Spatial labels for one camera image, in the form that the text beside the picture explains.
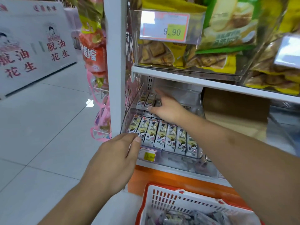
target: white shelf post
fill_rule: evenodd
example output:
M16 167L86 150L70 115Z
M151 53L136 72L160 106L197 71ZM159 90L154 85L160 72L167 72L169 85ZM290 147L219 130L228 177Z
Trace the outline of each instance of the white shelf post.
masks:
M125 114L127 0L104 0L112 137L120 134Z

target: tiled floor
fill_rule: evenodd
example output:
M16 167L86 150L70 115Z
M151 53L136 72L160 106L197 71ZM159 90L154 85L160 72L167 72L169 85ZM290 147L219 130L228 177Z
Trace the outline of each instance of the tiled floor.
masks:
M0 102L0 224L34 225L76 185L99 147L79 62ZM141 197L120 192L93 224L134 224Z

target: green snack bag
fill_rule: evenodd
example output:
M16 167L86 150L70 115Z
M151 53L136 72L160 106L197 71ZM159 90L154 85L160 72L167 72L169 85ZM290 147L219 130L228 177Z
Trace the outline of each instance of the green snack bag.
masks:
M254 48L259 14L259 0L210 0L197 53Z

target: person's right hand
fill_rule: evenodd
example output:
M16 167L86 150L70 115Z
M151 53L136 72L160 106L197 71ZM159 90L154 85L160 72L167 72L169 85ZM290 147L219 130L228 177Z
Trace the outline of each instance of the person's right hand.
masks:
M156 114L164 121L177 125L180 117L188 111L170 95L158 89L156 89L156 92L161 96L162 106L150 107L149 111Z

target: white plastic basket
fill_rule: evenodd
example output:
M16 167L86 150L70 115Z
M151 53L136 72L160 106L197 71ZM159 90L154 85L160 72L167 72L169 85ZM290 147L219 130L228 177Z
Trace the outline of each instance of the white plastic basket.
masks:
M261 225L257 215L244 208L231 206L221 199L190 193L182 189L149 183L144 191L143 202L138 212L135 225L144 225L147 211L158 217L162 211L171 209L191 214L193 210L203 213L221 211L226 213L234 224Z

